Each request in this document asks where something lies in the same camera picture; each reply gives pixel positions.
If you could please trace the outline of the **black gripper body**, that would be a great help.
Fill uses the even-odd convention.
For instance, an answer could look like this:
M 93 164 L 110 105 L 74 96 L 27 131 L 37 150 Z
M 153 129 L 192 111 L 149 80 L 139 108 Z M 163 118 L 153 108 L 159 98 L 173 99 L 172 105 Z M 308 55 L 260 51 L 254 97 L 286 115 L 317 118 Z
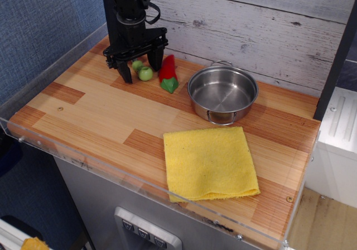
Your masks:
M 147 55 L 150 48 L 165 48 L 168 45 L 167 28 L 147 28 L 145 21 L 125 25 L 117 20 L 117 31 L 116 42 L 112 45 L 109 43 L 109 47 L 103 51 L 110 68 L 117 68 L 117 60 L 128 62 Z

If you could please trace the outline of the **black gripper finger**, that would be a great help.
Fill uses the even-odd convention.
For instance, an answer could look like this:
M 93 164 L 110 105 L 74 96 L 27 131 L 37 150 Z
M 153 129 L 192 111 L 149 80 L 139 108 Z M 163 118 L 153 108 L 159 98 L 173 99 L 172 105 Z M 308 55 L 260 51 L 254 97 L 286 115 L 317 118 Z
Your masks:
M 164 48 L 150 48 L 147 53 L 147 59 L 154 71 L 159 71 L 162 66 Z
M 131 70 L 125 61 L 116 61 L 117 64 L 117 70 L 121 77 L 123 78 L 125 83 L 132 84 L 132 76 L 131 76 Z

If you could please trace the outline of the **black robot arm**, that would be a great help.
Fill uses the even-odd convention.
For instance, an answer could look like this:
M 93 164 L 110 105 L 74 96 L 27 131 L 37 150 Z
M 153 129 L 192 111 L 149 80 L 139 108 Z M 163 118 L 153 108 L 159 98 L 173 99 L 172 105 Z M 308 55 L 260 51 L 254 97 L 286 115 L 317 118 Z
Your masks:
M 128 62 L 146 55 L 151 67 L 161 68 L 168 45 L 167 28 L 147 28 L 161 17 L 151 0 L 103 0 L 109 47 L 103 51 L 109 68 L 117 69 L 126 83 L 132 83 Z

